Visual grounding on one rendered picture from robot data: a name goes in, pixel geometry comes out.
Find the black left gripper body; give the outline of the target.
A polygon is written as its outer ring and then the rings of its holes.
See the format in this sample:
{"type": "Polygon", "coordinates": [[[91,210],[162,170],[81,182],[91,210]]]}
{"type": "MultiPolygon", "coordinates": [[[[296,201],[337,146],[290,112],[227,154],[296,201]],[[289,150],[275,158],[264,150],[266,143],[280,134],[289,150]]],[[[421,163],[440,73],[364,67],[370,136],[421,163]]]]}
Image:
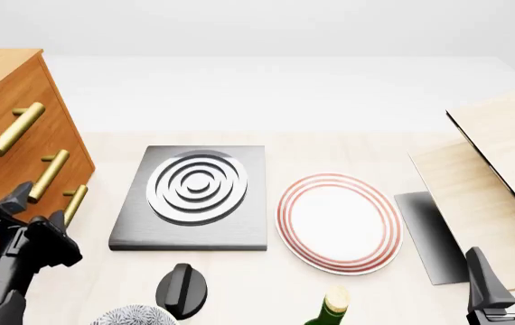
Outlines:
{"type": "Polygon", "coordinates": [[[40,269],[45,266],[71,267],[82,259],[78,244],[67,234],[48,227],[30,226],[3,210],[0,204],[0,244],[3,254],[22,256],[40,269]]]}

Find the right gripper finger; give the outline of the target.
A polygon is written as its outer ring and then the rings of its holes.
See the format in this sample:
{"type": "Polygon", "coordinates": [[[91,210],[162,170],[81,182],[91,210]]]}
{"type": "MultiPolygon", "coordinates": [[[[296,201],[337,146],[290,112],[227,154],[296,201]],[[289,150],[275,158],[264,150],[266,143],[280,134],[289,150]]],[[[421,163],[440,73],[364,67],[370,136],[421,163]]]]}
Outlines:
{"type": "Polygon", "coordinates": [[[506,310],[515,305],[515,297],[505,288],[478,246],[466,254],[469,270],[469,302],[467,310],[506,310]]]}

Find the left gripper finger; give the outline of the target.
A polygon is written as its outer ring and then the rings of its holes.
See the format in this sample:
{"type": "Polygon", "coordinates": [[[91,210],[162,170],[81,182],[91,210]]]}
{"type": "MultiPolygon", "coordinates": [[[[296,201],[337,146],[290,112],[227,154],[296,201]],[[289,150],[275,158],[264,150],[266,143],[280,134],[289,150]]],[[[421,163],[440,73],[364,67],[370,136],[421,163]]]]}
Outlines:
{"type": "Polygon", "coordinates": [[[33,188],[31,181],[19,184],[16,188],[2,198],[2,208],[7,213],[22,213],[27,209],[28,197],[33,188]]]}
{"type": "Polygon", "coordinates": [[[48,218],[44,216],[36,216],[32,219],[32,221],[30,221],[30,226],[48,227],[49,229],[56,229],[62,234],[66,234],[63,210],[56,210],[48,218]]]}

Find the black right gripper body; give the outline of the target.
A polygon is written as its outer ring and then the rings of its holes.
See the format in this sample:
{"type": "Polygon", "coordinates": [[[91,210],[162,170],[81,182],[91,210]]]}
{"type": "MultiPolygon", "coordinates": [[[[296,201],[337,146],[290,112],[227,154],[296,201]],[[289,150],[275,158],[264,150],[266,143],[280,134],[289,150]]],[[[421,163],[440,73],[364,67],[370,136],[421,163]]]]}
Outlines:
{"type": "Polygon", "coordinates": [[[470,308],[466,319],[469,325],[515,325],[515,313],[505,308],[470,308]]]}

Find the wooden cabinet with drawers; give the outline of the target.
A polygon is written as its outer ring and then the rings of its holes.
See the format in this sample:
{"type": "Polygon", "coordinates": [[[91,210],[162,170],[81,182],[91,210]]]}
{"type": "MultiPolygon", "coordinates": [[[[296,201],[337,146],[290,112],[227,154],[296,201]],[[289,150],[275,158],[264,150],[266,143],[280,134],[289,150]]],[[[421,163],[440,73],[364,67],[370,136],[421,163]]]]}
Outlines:
{"type": "Polygon", "coordinates": [[[43,156],[69,151],[70,157],[51,186],[36,204],[15,217],[29,221],[64,210],[70,197],[66,190],[86,185],[95,171],[94,163],[62,99],[55,81],[36,49],[0,49],[0,134],[17,118],[12,109],[29,107],[33,102],[45,106],[45,112],[27,132],[0,157],[0,199],[26,181],[35,183],[49,163],[43,156]]]}

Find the pale wooden shelf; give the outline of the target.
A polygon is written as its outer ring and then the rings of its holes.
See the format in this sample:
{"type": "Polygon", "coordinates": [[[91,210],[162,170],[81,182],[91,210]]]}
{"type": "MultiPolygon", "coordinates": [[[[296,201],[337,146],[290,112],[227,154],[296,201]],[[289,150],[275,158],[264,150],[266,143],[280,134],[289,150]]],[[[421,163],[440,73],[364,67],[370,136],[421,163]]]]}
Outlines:
{"type": "Polygon", "coordinates": [[[515,91],[446,115],[459,135],[410,159],[457,245],[515,291],[515,91]]]}

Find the patterned bowl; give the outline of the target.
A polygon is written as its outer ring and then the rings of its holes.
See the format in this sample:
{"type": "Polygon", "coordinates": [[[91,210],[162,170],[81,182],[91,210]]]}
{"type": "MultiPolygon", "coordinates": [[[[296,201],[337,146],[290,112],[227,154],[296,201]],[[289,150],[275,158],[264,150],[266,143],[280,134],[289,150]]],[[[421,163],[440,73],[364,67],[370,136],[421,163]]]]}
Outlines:
{"type": "Polygon", "coordinates": [[[104,313],[90,325],[180,325],[163,308],[151,305],[126,305],[104,313]]]}

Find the round black stove knob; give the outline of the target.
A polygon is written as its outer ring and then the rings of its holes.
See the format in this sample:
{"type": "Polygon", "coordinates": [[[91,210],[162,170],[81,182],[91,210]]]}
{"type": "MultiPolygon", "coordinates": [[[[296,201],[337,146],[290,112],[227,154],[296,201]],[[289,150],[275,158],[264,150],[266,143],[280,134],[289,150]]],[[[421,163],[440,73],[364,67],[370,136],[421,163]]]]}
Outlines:
{"type": "Polygon", "coordinates": [[[190,319],[198,313],[208,297],[204,276],[191,265],[178,264],[164,276],[155,292],[156,304],[177,320],[190,319]]]}

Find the green bottle with cork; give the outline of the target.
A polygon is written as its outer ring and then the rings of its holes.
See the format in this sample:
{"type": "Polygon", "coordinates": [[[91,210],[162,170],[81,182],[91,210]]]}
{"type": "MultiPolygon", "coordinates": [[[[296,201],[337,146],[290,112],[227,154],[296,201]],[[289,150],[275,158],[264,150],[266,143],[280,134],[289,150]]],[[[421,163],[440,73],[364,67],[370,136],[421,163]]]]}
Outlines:
{"type": "Polygon", "coordinates": [[[333,286],[324,295],[320,313],[304,325],[340,325],[349,308],[351,297],[343,286],[333,286]]]}

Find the white plate with red rings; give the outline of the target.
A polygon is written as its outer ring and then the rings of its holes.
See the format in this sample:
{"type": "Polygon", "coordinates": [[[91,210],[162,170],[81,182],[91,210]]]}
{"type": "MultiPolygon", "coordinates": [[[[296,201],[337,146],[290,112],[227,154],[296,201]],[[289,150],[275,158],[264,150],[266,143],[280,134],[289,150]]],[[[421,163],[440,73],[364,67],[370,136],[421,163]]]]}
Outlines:
{"type": "Polygon", "coordinates": [[[380,270],[396,258],[404,237],[402,217],[385,194],[338,172],[288,186],[276,205],[275,226],[295,256],[338,275],[380,270]]]}

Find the flat stove plate with rings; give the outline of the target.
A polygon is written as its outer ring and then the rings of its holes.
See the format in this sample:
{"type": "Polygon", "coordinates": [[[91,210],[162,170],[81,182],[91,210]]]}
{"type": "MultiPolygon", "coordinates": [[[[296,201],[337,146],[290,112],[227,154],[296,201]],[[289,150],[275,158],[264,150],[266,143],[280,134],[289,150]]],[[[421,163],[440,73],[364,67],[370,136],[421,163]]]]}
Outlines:
{"type": "Polygon", "coordinates": [[[150,145],[109,236],[113,251],[264,251],[262,145],[150,145]]]}

